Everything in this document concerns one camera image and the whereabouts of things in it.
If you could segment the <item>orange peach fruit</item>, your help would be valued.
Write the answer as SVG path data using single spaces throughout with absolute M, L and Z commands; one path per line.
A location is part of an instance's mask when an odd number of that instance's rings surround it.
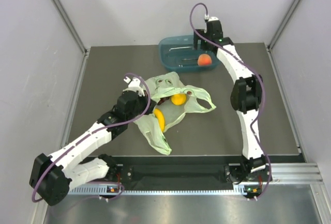
M 212 64 L 212 62 L 213 62 L 212 61 L 212 58 L 208 54 L 201 54 L 201 55 L 199 55 L 198 61 L 197 61 L 197 63 L 198 63 L 199 66 L 209 66 L 209 65 Z

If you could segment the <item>light green plastic bag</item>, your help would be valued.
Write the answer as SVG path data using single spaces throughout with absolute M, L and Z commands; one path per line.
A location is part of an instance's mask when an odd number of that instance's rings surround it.
M 134 123 L 153 149 L 163 155 L 169 155 L 172 149 L 164 133 L 179 124 L 187 113 L 208 113 L 215 110 L 216 106 L 205 89 L 184 85 L 176 72 L 149 78 L 145 83 L 149 89 L 151 100 L 160 103 L 155 108 L 164 115 L 165 130 L 161 132 L 154 113 L 144 115 Z M 181 106 L 174 105 L 170 97 L 175 94 L 186 94 L 186 102 Z

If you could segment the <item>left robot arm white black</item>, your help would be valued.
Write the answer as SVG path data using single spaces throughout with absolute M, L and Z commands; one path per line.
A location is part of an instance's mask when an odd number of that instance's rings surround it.
M 108 155 L 84 162 L 92 152 L 114 140 L 128 125 L 143 115 L 151 114 L 156 102 L 148 92 L 140 96 L 125 90 L 113 108 L 104 113 L 82 135 L 50 155 L 41 153 L 34 159 L 29 185 L 33 188 L 32 202 L 46 201 L 49 206 L 60 203 L 69 191 L 104 178 L 117 176 L 115 162 Z

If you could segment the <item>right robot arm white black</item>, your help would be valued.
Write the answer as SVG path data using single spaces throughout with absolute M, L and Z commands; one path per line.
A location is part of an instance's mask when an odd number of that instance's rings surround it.
M 260 146 L 258 116 L 262 109 L 262 79 L 244 64 L 235 45 L 223 36 L 221 22 L 217 17 L 205 16 L 206 28 L 194 29 L 193 47 L 213 52 L 225 66 L 233 81 L 230 103 L 236 111 L 243 137 L 240 170 L 231 178 L 237 184 L 247 179 L 254 180 L 266 168 L 266 158 Z

